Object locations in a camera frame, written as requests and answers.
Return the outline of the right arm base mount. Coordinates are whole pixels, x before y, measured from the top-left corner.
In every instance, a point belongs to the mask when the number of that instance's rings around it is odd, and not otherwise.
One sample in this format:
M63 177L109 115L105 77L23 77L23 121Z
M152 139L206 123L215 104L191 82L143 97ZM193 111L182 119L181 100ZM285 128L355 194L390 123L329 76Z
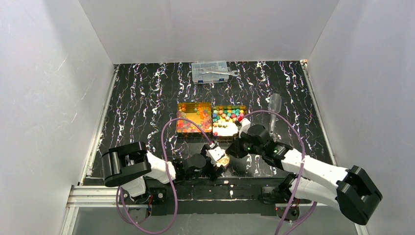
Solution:
M280 218L283 216L289 198L290 195L286 192L279 191L278 187L262 187L261 193L258 196L258 200L265 205L281 204L281 206L276 206L277 216ZM310 200L294 198L285 217L285 221L293 222L298 220L300 216L300 204L309 203L311 203Z

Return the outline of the translucent plastic scoop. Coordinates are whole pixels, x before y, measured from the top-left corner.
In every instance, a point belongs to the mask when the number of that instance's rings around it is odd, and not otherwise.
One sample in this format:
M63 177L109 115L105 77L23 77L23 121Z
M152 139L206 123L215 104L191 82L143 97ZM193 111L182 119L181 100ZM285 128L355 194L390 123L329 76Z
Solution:
M272 94L269 99L268 110L274 113L279 113L281 110L282 98L279 94ZM275 125L277 116L270 114L269 134L273 137L275 134Z

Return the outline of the tin of multicolour star candies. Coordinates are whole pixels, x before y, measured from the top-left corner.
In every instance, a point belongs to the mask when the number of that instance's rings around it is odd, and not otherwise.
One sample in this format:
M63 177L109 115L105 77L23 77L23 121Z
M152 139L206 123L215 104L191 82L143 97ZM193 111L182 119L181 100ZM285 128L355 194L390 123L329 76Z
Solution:
M231 139L238 133L236 121L248 113L244 105L218 105L212 107L212 134L216 140Z

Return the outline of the cream round jar lid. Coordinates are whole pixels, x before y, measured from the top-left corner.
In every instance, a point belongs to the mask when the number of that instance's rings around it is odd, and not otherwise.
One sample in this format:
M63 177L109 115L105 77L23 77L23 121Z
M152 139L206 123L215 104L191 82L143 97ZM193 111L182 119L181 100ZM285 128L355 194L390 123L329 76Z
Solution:
M228 155L223 156L221 159L217 161L218 166L227 167L230 163L230 157Z

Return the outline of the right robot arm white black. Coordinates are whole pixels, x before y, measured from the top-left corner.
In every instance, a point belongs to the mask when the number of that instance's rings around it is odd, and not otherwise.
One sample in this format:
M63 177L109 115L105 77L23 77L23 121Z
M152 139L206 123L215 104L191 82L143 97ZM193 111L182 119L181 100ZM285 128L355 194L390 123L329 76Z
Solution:
M292 146L274 141L259 124L235 134L226 153L236 158L261 156L268 165L290 173L278 187L280 195L331 206L359 225L368 223L383 199L363 168L348 169L303 156Z

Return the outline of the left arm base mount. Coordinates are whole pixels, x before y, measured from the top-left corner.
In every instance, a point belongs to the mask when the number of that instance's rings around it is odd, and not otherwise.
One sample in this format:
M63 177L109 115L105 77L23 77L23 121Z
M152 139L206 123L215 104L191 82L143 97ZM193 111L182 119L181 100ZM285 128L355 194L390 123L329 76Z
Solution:
M118 203L121 205L121 199L124 199L125 205L164 205L166 196L165 188L147 188L145 193L139 196L131 196L128 191L122 189Z

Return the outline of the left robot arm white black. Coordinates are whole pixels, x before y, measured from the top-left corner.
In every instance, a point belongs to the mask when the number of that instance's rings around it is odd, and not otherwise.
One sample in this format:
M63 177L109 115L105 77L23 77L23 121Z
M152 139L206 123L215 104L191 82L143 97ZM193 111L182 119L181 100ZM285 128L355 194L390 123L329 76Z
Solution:
M135 142L109 149L101 157L104 185L121 187L132 198L148 194L145 178L162 184L207 177L217 179L230 157L216 143L205 144L198 154L166 161L152 154L145 143Z

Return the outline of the tin of orange gummy candies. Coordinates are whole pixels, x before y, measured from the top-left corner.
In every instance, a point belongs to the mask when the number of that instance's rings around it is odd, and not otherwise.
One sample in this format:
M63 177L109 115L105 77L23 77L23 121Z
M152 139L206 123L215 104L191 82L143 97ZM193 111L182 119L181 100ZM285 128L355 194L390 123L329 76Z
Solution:
M212 134L213 120L212 120L212 105L207 102L196 103L179 103L178 118L186 118L200 127L207 135ZM192 123L184 120L176 122L176 134L181 137L196 137L201 136L202 132Z

